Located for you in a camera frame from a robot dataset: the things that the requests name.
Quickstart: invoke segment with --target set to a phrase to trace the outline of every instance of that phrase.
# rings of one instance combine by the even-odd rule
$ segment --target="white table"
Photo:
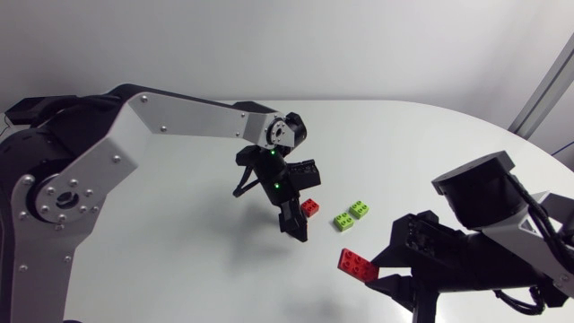
[[[279,232],[261,189],[231,195],[247,142],[156,136],[140,168],[108,197],[78,248],[65,317],[107,322],[410,322],[411,313],[336,268],[341,248],[374,258],[391,223],[433,210],[462,229],[431,180],[506,150],[535,193],[574,197],[574,173],[507,131],[451,110],[401,101],[260,101],[302,115],[309,136],[289,162],[314,158],[323,184],[309,241]],[[356,200],[370,213],[341,233]],[[383,269],[380,276],[406,270]],[[512,292],[530,301],[527,292]],[[437,322],[571,322],[574,301],[527,317],[493,292],[442,294]]]

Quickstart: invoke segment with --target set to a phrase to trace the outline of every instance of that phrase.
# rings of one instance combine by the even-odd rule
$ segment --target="black cable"
[[[0,136],[2,136],[4,134],[4,132],[6,130],[8,130],[8,128],[10,127],[10,125],[8,124],[8,121],[6,121],[6,115],[4,114],[4,123],[6,124],[6,128],[2,129],[2,132],[0,133]]]
[[[571,142],[571,143],[569,143],[569,144],[567,144],[567,145],[565,145],[565,146],[563,146],[561,149],[557,150],[556,152],[554,152],[554,153],[552,154],[552,156],[554,156],[556,153],[559,153],[559,152],[563,151],[564,149],[570,147],[572,144],[574,144],[574,141]]]
[[[564,267],[564,269],[574,275],[574,257],[561,239],[560,235],[556,233],[556,230],[554,230],[554,227],[548,220],[548,214],[546,214],[538,202],[528,194],[516,177],[509,174],[508,178],[520,196],[528,203],[528,212],[532,215],[531,218],[542,234],[544,241],[552,252],[552,255]]]
[[[532,300],[535,302],[535,304],[527,304],[523,301],[514,299],[501,290],[494,291],[494,294],[496,295],[496,298],[500,298],[513,310],[517,310],[522,314],[540,315],[544,312],[545,309],[544,299],[540,294],[540,290],[536,286],[530,287],[530,296],[532,297]]]

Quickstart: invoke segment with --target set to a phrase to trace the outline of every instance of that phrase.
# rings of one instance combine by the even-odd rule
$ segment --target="screw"
[[[34,178],[32,176],[25,176],[22,180],[22,184],[25,186],[32,185],[34,183]]]

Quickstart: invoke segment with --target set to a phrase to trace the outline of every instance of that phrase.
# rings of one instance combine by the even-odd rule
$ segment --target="robotic arm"
[[[471,161],[432,181],[457,219],[475,233],[439,224],[431,211],[393,223],[389,246],[376,267],[410,267],[365,284],[413,312],[413,323],[434,323],[441,292],[493,290],[527,315],[560,307],[574,297],[574,200],[552,193],[530,196],[505,152]],[[549,218],[561,223],[555,231]],[[535,304],[502,289],[530,287]]]
[[[104,95],[28,98],[6,112],[30,125],[0,142],[0,321],[61,323],[76,247],[106,195],[134,171],[152,135],[242,138],[234,196],[261,183],[280,229],[307,240],[299,191],[314,161],[283,159],[307,136],[301,118],[255,102],[233,106],[125,84]],[[258,179],[245,187],[251,171]]]

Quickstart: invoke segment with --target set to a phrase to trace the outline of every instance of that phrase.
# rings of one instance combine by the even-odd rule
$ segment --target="lego brick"
[[[303,211],[303,213],[307,217],[311,217],[313,214],[317,213],[318,210],[319,205],[315,203],[315,201],[313,201],[312,199],[308,199],[301,205],[301,211]]]
[[[347,248],[341,251],[337,268],[364,283],[378,279],[378,267]]]
[[[337,226],[337,228],[339,228],[340,231],[345,231],[352,227],[354,221],[352,220],[352,217],[350,215],[348,215],[347,213],[343,213],[337,215],[334,218],[333,223],[335,223],[335,225]]]
[[[369,206],[362,203],[362,201],[355,202],[355,204],[351,205],[351,208],[349,208],[349,212],[357,219],[361,219],[368,211]]]

